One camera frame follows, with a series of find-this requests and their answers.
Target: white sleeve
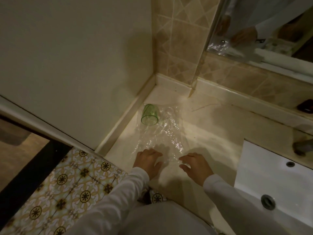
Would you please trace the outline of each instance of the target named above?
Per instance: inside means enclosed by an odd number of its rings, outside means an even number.
[[[283,26],[313,6],[313,0],[295,0],[273,17],[255,26],[258,39],[266,39],[278,27]]]
[[[66,235],[117,234],[129,211],[148,184],[147,172],[139,167],[131,170],[122,182],[84,214]]]
[[[225,15],[232,16],[237,2],[238,0],[230,0],[229,5],[226,9]]]
[[[282,226],[243,198],[218,175],[209,176],[203,188],[237,235],[289,235]]]

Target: reflected sink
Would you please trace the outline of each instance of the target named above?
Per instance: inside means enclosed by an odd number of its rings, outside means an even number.
[[[313,170],[245,140],[234,186],[284,227],[313,234]]]

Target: green plastic cup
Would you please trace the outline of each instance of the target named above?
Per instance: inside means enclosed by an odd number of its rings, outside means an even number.
[[[157,114],[158,114],[158,107],[152,104],[148,104],[143,109],[141,122],[147,126],[155,125],[159,121]]]

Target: reflected hand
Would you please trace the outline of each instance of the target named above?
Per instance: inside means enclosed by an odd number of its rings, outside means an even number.
[[[218,36],[224,36],[230,26],[230,20],[231,17],[229,15],[224,15],[221,17],[221,19],[218,21],[215,33]]]
[[[258,32],[256,31],[255,26],[252,26],[239,31],[230,39],[230,42],[234,46],[237,46],[242,43],[255,42],[257,38]]]
[[[163,156],[163,154],[154,149],[145,149],[143,152],[137,153],[133,167],[140,167],[145,170],[150,180],[152,180],[157,176],[163,164],[163,162],[156,164],[157,159],[161,156]]]
[[[186,165],[179,165],[187,175],[193,179],[198,185],[203,186],[206,178],[213,175],[213,171],[205,158],[201,154],[188,153],[185,156],[179,158],[182,163],[188,163],[191,168]]]

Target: white wall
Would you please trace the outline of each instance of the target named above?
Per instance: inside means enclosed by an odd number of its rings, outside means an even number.
[[[151,76],[151,0],[0,0],[0,95],[95,149]]]

